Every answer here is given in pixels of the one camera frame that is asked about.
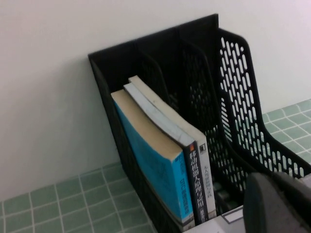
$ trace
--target tile surface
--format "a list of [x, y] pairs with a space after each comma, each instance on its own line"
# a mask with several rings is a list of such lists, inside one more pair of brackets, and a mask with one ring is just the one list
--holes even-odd
[[[311, 101], [264, 114], [274, 138], [311, 163]], [[156, 233], [120, 163], [0, 202], [0, 233]]]
[[0, 202], [11, 232], [156, 233], [120, 163]]

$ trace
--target blue book cover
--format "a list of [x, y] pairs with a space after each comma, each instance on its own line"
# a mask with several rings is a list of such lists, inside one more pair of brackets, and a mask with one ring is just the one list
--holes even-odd
[[183, 150], [124, 91], [112, 93], [138, 165], [182, 231], [194, 227]]

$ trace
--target grout line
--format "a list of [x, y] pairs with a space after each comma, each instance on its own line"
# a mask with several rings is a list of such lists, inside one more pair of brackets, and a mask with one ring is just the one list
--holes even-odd
[[92, 225], [92, 224], [91, 224], [91, 223], [83, 224], [83, 225], [81, 225], [81, 226], [79, 226], [79, 227], [76, 227], [76, 228], [73, 228], [73, 229], [70, 229], [70, 230], [66, 231], [66, 233], [70, 233], [70, 232], [76, 231], [76, 230], [78, 230], [78, 229], [80, 229], [80, 228], [83, 228], [83, 227], [86, 227], [86, 226], [88, 226], [88, 225]]
[[55, 193], [56, 193], [56, 200], [57, 200], [57, 205], [58, 205], [60, 224], [62, 226], [62, 231], [65, 232], [65, 230], [64, 230], [64, 223], [63, 223], [63, 217], [62, 217], [62, 211], [60, 210], [60, 203], [59, 203], [59, 197], [58, 197], [58, 193], [57, 193], [56, 184], [54, 184], [54, 190], [55, 190]]
[[94, 232], [94, 228], [93, 228], [93, 224], [92, 224], [91, 215], [89, 213], [87, 202], [86, 202], [86, 196], [85, 196], [84, 191], [83, 191], [82, 182], [81, 182], [81, 176], [80, 175], [79, 175], [79, 183], [80, 183], [80, 187], [81, 187], [81, 191], [82, 191], [82, 195], [83, 195], [83, 199], [84, 199], [84, 204], [86, 205], [86, 211], [87, 211], [89, 223], [91, 224], [92, 233], [95, 233]]
[[35, 233], [35, 218], [34, 218], [34, 209], [33, 209], [33, 202], [31, 201], [30, 193], [28, 193], [29, 202], [30, 202], [30, 210], [31, 210], [31, 218], [33, 222], [33, 233]]
[[50, 219], [44, 220], [44, 221], [42, 221], [42, 222], [38, 222], [38, 223], [36, 223], [36, 224], [35, 224], [35, 226], [39, 226], [39, 225], [42, 225], [42, 224], [44, 224], [44, 223], [47, 223], [47, 222], [51, 222], [51, 221], [57, 220], [57, 219], [59, 219], [59, 218], [60, 218], [59, 216], [57, 216], [57, 217], [53, 217], [53, 218], [50, 218]]
[[[103, 169], [102, 169], [102, 175], [103, 175], [103, 178], [104, 178], [105, 183], [107, 183], [107, 180], [106, 180], [106, 177], [105, 177], [105, 175], [104, 175], [104, 170], [103, 170]], [[121, 218], [120, 218], [120, 214], [119, 214], [119, 212], [118, 212], [118, 209], [117, 209], [117, 206], [116, 206], [116, 204], [115, 204], [115, 201], [113, 200], [113, 196], [111, 195], [111, 192], [110, 192], [110, 189], [109, 189], [109, 186], [108, 186], [108, 185], [107, 185], [107, 190], [108, 190], [109, 195], [111, 196], [112, 204], [113, 204], [113, 206], [115, 207], [115, 210], [116, 210], [116, 212], [117, 212], [117, 216], [118, 216], [118, 219], [119, 219], [119, 223], [120, 223], [120, 225], [121, 225], [121, 231], [124, 232], [124, 227], [123, 227], [123, 224], [122, 224], [122, 221], [121, 221]]]
[[113, 197], [114, 197], [114, 198], [119, 198], [119, 197], [125, 196], [125, 195], [127, 195], [127, 194], [131, 194], [131, 193], [136, 193], [136, 191], [135, 191], [135, 190], [132, 190], [132, 191], [129, 191], [129, 192], [126, 192], [126, 193], [114, 195]]
[[270, 120], [270, 118], [269, 118], [269, 116], [268, 116], [268, 113], [266, 113], [266, 114], [267, 114], [267, 116], [268, 116], [269, 122], [274, 122], [274, 121], [277, 121], [277, 120], [282, 120], [282, 119], [285, 119], [285, 118], [288, 118], [288, 117], [292, 117], [292, 116], [295, 116], [295, 115], [299, 115], [299, 114], [301, 114], [301, 113], [306, 113], [306, 112], [308, 112], [308, 111], [311, 110], [311, 109], [309, 109], [309, 110], [301, 111], [301, 109], [300, 109], [299, 106], [298, 106], [298, 109], [300, 110], [299, 113], [294, 113], [294, 114], [291, 114], [291, 115], [288, 115], [288, 116], [287, 116], [287, 115], [285, 114], [284, 110], [283, 110], [282, 108], [280, 108], [279, 110], [281, 110], [281, 111], [284, 113], [284, 116], [285, 116], [285, 117], [281, 117], [281, 118], [275, 119], [275, 120]]
[[5, 214], [4, 214], [4, 201], [1, 204], [2, 204], [2, 217], [3, 217], [3, 232], [6, 232]]
[[23, 231], [23, 230], [30, 229], [31, 227], [32, 227], [32, 226], [20, 228], [20, 229], [18, 229], [18, 230], [12, 231], [12, 232], [10, 232], [10, 233], [19, 233], [19, 232], [21, 232], [21, 231]]

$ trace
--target black magazine file holder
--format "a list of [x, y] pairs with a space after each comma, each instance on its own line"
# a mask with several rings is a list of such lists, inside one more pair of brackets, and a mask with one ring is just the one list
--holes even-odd
[[[89, 55], [122, 167], [159, 233], [177, 233], [179, 229], [139, 169], [110, 94], [122, 89], [129, 77], [139, 75], [183, 118], [207, 135], [212, 175], [226, 187], [233, 200], [242, 204], [247, 174], [267, 171], [253, 156], [240, 153], [226, 137], [221, 118], [223, 93], [217, 76], [218, 38], [218, 16], [212, 15]], [[195, 95], [199, 84], [205, 102]], [[218, 214], [229, 210], [217, 193], [215, 199]]]

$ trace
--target oval hole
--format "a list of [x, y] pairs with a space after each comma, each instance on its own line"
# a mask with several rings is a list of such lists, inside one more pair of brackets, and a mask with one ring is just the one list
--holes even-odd
[[224, 59], [224, 58], [222, 58], [222, 62], [223, 62], [223, 68], [224, 68], [224, 70], [227, 71], [227, 67], [226, 67], [226, 65], [225, 65], [225, 59]]
[[250, 107], [250, 106], [251, 106], [251, 103], [250, 103], [250, 101], [249, 101], [249, 97], [248, 97], [248, 94], [247, 94], [247, 93], [245, 94], [245, 98], [246, 98], [247, 106]]
[[238, 101], [239, 101], [239, 104], [242, 104], [239, 92], [238, 92]]
[[233, 79], [232, 79], [232, 74], [231, 74], [231, 69], [230, 69], [230, 68], [228, 68], [228, 74], [229, 74], [230, 81], [233, 81]]
[[247, 108], [246, 108], [246, 103], [245, 103], [245, 101], [243, 101], [243, 109], [244, 109], [244, 113], [247, 114]]
[[242, 98], [244, 98], [244, 90], [243, 90], [242, 84], [240, 84], [240, 93], [241, 93]]
[[228, 59], [227, 51], [225, 51], [225, 62], [226, 62], [227, 65], [229, 64], [229, 59]]
[[240, 69], [240, 72], [243, 74], [243, 73], [244, 73], [244, 70], [243, 70], [243, 66], [242, 66], [242, 61], [241, 61], [241, 59], [239, 59], [239, 69]]
[[304, 171], [303, 171], [303, 168], [302, 168], [302, 167], [300, 168], [300, 176], [301, 176], [301, 177], [304, 177], [304, 176], [305, 176], [305, 173], [304, 173]]
[[240, 55], [240, 49], [239, 49], [239, 45], [238, 43], [235, 43], [235, 50], [237, 52], [237, 55], [239, 56]]
[[221, 41], [222, 41], [222, 46], [223, 46], [223, 48], [225, 48], [225, 40], [224, 40], [223, 37], [222, 37]]
[[237, 95], [236, 95], [236, 93], [235, 93], [235, 88], [234, 88], [234, 85], [233, 85], [233, 84], [231, 84], [231, 88], [232, 88], [233, 96], [236, 97]]
[[234, 65], [233, 65], [232, 59], [230, 59], [230, 64], [231, 64], [231, 70], [232, 70], [232, 72], [234, 73]]
[[270, 171], [273, 171], [271, 159], [268, 159], [268, 161], [269, 161], [269, 169], [270, 169]]
[[237, 80], [237, 77], [234, 76], [233, 77], [233, 80], [234, 80], [234, 85], [235, 85], [235, 88], [238, 89], [239, 88], [239, 85], [238, 85], [238, 80]]
[[243, 60], [244, 69], [247, 70], [247, 63], [246, 63], [246, 58], [244, 54], [242, 55], [242, 60]]
[[230, 46], [229, 46], [229, 42], [227, 41], [226, 44], [227, 44], [228, 54], [229, 54], [229, 56], [231, 56], [231, 49], [230, 49]]
[[253, 109], [253, 117], [254, 117], [254, 120], [257, 120], [257, 115], [256, 115], [255, 107], [253, 107], [252, 109]]
[[297, 163], [294, 163], [294, 172], [295, 172], [295, 174], [298, 174], [298, 166], [297, 166]]
[[220, 73], [222, 74], [222, 77], [224, 77], [225, 75], [224, 75], [224, 70], [223, 70], [223, 68], [222, 67], [220, 67]]
[[231, 90], [229, 90], [230, 100], [233, 101]]
[[254, 97], [252, 90], [249, 90], [249, 97], [251, 98], [251, 103], [254, 103]]
[[238, 76], [238, 81], [241, 82], [241, 76], [239, 72], [239, 68], [236, 68], [237, 76]]
[[250, 87], [251, 86], [251, 80], [249, 79], [249, 74], [248, 72], [246, 72], [246, 81], [247, 81], [247, 85]]
[[224, 82], [225, 91], [228, 92], [228, 90], [227, 90], [227, 84], [226, 84], [226, 82], [225, 82], [225, 79], [223, 80], [223, 82]]
[[252, 137], [255, 138], [255, 130], [254, 130], [254, 126], [251, 126], [251, 130], [252, 130]]
[[293, 177], [293, 170], [290, 167], [288, 168], [288, 174]]
[[237, 60], [237, 56], [235, 54], [235, 51], [233, 50], [232, 51], [232, 55], [233, 55], [233, 61], [234, 61], [234, 64], [237, 65], [238, 64], [238, 60]]
[[287, 169], [287, 162], [286, 162], [286, 157], [283, 156], [282, 157], [282, 160], [283, 160], [283, 165], [284, 165], [284, 168]]
[[244, 90], [247, 91], [247, 86], [246, 86], [246, 81], [245, 81], [245, 77], [244, 76], [242, 77], [242, 82], [243, 82]]

